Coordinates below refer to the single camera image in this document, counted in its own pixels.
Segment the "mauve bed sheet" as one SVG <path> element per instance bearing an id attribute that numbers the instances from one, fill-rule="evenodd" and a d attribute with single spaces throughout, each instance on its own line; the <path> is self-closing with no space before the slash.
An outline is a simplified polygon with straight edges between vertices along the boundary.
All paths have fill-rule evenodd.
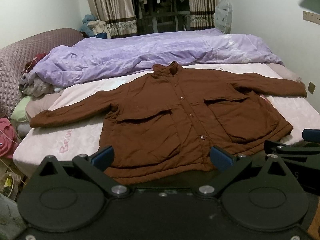
<path id="1" fill-rule="evenodd" d="M 283 79 L 303 83 L 302 79 L 296 73 L 287 69 L 285 66 L 277 63 L 268 63 L 267 65 Z"/>

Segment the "blue and beige clothes pile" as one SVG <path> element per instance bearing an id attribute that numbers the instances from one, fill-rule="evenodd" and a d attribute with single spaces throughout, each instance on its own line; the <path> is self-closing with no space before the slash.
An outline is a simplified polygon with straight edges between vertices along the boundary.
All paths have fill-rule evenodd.
<path id="1" fill-rule="evenodd" d="M 84 37 L 111 38 L 107 24 L 94 15 L 85 15 L 78 30 Z"/>

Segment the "right beige patterned curtain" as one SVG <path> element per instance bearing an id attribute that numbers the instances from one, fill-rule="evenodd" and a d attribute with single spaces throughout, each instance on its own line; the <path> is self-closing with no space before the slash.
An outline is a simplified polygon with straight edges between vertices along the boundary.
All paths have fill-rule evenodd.
<path id="1" fill-rule="evenodd" d="M 190 29 L 214 28 L 215 0 L 189 0 Z"/>

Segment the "pink printed bed blanket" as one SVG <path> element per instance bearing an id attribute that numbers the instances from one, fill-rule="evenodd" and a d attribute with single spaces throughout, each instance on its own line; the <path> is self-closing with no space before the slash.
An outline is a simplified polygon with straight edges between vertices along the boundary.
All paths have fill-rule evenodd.
<path id="1" fill-rule="evenodd" d="M 236 74 L 257 73 L 262 76 L 283 79 L 267 64 L 193 64 L 189 68 L 213 69 Z M 145 75 L 144 72 L 121 77 L 92 81 L 66 88 L 51 105 L 55 110 L 81 101 L 100 90 L 112 90 Z M 305 98 L 284 98 L 265 96 L 278 112 L 293 126 L 290 135 L 281 142 L 298 146 L 303 143 L 302 131 L 306 128 L 319 128 L 319 113 Z M 78 154 L 90 155 L 98 150 L 103 117 L 95 116 L 79 123 L 53 128 L 31 129 L 13 155 L 15 165 L 26 176 L 31 177 L 40 162 L 47 155 L 58 160 L 71 160 Z"/>

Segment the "beige patterned curtain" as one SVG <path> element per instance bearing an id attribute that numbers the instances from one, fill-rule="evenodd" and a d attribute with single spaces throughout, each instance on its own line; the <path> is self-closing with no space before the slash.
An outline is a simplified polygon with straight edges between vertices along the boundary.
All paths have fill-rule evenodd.
<path id="1" fill-rule="evenodd" d="M 92 15 L 106 23 L 112 38 L 137 34 L 137 20 L 131 0 L 88 0 Z"/>
<path id="2" fill-rule="evenodd" d="M 189 0 L 190 29 L 214 28 L 215 0 Z"/>

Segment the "grey clothes by headboard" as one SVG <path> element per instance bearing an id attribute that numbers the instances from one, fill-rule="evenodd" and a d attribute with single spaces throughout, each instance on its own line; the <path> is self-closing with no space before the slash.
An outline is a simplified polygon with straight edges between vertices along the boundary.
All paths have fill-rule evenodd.
<path id="1" fill-rule="evenodd" d="M 35 77 L 31 80 L 27 76 L 24 76 L 20 80 L 18 86 L 22 94 L 37 98 L 54 92 L 53 85 L 44 82 L 39 77 Z"/>

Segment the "wall socket plate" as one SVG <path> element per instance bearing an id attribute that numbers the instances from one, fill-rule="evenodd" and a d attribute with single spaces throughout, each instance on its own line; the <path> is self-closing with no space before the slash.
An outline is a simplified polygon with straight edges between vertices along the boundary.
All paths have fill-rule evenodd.
<path id="1" fill-rule="evenodd" d="M 315 91 L 315 88 L 316 88 L 316 85 L 310 81 L 308 84 L 308 92 L 313 94 Z"/>

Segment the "mauve quilted headboard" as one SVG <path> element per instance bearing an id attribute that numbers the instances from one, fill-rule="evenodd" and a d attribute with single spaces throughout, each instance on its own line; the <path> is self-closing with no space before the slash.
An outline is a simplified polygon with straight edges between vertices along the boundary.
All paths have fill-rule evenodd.
<path id="1" fill-rule="evenodd" d="M 73 46 L 83 39 L 72 28 L 55 29 L 25 38 L 1 49 L 1 117 L 11 116 L 21 99 L 18 87 L 25 64 L 40 53 L 49 53 L 53 48 Z"/>

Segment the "purple quilt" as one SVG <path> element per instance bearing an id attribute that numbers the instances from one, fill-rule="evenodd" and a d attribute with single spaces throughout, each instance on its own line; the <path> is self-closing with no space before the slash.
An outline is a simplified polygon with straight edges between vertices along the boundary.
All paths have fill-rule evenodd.
<path id="1" fill-rule="evenodd" d="M 126 38 L 84 38 L 53 48 L 30 71 L 56 87 L 69 87 L 109 77 L 151 70 L 154 64 L 278 63 L 262 38 L 223 34 L 217 29 L 157 33 Z"/>

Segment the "brown padded jacket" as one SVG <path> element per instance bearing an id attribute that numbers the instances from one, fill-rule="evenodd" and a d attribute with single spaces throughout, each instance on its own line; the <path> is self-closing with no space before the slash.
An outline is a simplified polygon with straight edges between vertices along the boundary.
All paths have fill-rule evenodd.
<path id="1" fill-rule="evenodd" d="M 156 64 L 151 73 L 114 90 L 41 112 L 30 125 L 57 127 L 103 115 L 99 146 L 114 149 L 105 174 L 124 185 L 137 184 L 190 170 L 211 171 L 214 146 L 253 155 L 266 140 L 289 135 L 291 124 L 265 100 L 267 95 L 307 93 L 292 80 Z"/>

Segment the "beige wall strip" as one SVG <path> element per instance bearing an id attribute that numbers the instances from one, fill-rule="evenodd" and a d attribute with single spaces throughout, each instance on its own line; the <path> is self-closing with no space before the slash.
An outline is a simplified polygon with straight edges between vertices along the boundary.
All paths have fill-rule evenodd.
<path id="1" fill-rule="evenodd" d="M 313 12 L 303 11 L 303 20 L 320 25 L 320 15 Z"/>

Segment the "left beige patterned curtain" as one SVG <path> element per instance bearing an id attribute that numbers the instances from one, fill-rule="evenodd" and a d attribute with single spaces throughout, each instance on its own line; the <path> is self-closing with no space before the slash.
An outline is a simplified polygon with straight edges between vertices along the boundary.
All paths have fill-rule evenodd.
<path id="1" fill-rule="evenodd" d="M 137 20 L 131 0 L 88 0 L 92 15 L 106 23 L 112 38 L 137 34 Z"/>

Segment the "light green pillow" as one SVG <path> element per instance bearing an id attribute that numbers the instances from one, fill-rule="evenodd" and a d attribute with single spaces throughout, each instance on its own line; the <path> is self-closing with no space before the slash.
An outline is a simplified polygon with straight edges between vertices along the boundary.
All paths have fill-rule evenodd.
<path id="1" fill-rule="evenodd" d="M 15 109 L 13 110 L 12 115 L 10 116 L 10 121 L 15 128 L 17 128 L 18 125 L 20 125 L 20 124 L 24 124 L 24 123 L 29 122 L 25 108 L 31 100 L 32 100 L 31 96 L 23 97 L 19 101 L 19 103 L 17 104 Z"/>

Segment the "pink bag beside bed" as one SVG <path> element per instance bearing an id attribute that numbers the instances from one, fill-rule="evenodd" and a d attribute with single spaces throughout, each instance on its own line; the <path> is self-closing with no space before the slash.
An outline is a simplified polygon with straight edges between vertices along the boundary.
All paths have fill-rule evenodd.
<path id="1" fill-rule="evenodd" d="M 7 118 L 0 120 L 0 154 L 1 157 L 12 159 L 18 146 L 15 129 Z"/>

